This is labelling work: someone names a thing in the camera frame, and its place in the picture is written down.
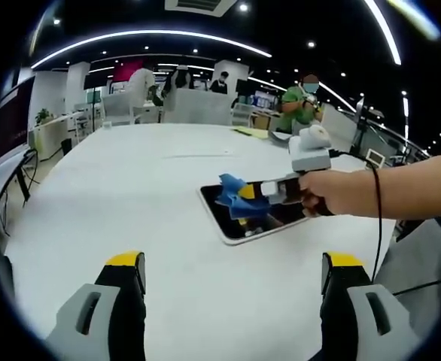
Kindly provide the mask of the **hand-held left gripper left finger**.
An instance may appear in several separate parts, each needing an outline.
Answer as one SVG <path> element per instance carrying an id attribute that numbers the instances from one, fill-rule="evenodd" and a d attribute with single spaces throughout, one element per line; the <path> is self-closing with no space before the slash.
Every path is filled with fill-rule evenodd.
<path id="1" fill-rule="evenodd" d="M 111 257 L 58 310 L 48 347 L 60 360 L 144 360 L 145 293 L 144 253 Z"/>

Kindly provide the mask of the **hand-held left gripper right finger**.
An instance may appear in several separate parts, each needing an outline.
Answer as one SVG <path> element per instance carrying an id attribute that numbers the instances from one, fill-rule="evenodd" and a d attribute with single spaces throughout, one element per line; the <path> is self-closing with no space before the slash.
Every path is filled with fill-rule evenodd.
<path id="1" fill-rule="evenodd" d="M 419 346 L 409 312 L 354 256 L 323 254 L 321 295 L 320 360 L 405 360 Z"/>

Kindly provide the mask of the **person's right hand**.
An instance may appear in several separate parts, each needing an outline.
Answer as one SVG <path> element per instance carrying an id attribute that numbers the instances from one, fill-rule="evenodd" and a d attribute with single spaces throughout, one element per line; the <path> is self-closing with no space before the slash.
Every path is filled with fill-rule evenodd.
<path id="1" fill-rule="evenodd" d="M 314 171 L 299 178 L 303 213 L 307 217 L 342 214 L 342 181 L 339 171 Z"/>

